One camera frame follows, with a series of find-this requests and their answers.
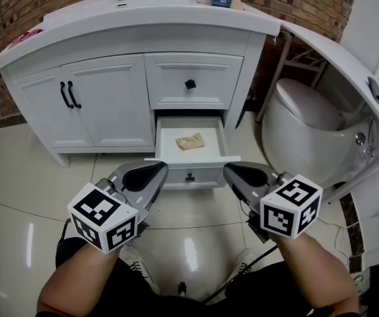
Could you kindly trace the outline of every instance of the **white cube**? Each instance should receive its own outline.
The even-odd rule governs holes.
[[[275,234],[296,238],[318,216],[323,189],[296,175],[260,200],[260,226]]]
[[[91,183],[68,204],[77,234],[108,254],[137,236],[138,210]]]

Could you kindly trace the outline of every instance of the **bathroom vanity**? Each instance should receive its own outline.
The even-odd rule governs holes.
[[[67,153],[155,152],[181,170],[172,188],[210,188],[221,185],[223,164],[239,159],[227,156],[226,142],[265,37],[280,25],[247,5],[86,0],[46,15],[33,28],[41,33],[5,48],[0,73],[63,167]],[[194,115],[201,110],[217,116]],[[204,153],[168,147],[197,131],[211,142]]]

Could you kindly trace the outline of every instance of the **tiled floor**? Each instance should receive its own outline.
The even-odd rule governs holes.
[[[247,113],[229,150],[243,160],[263,162],[256,143],[258,126]],[[148,155],[75,155],[69,169],[60,168],[28,125],[0,129],[0,316],[35,314],[40,289],[54,271],[55,247],[66,205],[87,183],[108,176],[120,164]],[[322,207],[320,217],[345,225],[340,206]],[[246,216],[229,187],[192,192],[162,192],[150,211],[150,229],[134,242],[163,293],[174,295],[185,281],[189,297],[203,299],[227,277],[246,247],[263,253],[262,244],[245,223]],[[337,228],[316,221],[309,229],[326,249],[335,249]],[[337,245],[349,255],[347,236]],[[279,262],[275,251],[261,262]]]

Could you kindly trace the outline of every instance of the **toilet lid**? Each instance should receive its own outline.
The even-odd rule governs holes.
[[[322,130],[336,130],[344,117],[322,95],[298,81],[281,79],[276,84],[277,94],[298,119]]]

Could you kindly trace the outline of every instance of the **left arm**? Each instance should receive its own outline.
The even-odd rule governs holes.
[[[56,269],[38,297],[37,312],[86,316],[96,306],[119,250],[108,255],[87,244]]]

